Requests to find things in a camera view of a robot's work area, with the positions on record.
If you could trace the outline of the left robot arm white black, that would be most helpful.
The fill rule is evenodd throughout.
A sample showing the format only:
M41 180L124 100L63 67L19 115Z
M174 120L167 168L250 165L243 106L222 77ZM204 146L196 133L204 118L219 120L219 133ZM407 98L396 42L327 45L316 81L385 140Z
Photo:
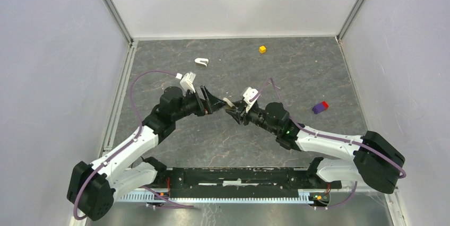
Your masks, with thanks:
M166 88L159 103L126 140L103 157L74 166L67 199L74 205L75 219L99 220L125 194L148 184L158 188L166 183L166 172L147 162L132 170L128 166L166 139L175 130L176 121L192 114L210 115L227 105L205 87L200 91L203 98L176 86Z

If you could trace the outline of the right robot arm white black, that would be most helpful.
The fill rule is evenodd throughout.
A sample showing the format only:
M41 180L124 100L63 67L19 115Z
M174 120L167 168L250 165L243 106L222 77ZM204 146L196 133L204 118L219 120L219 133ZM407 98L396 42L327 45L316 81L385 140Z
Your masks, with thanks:
M319 131L292 119L282 103L271 102L261 109L257 104L236 102L226 107L238 124L249 123L276 136L276 142L287 150L324 154L306 174L314 188L326 182L362 181L370 188L391 194L398 180L406 177L405 157L381 134L340 135Z

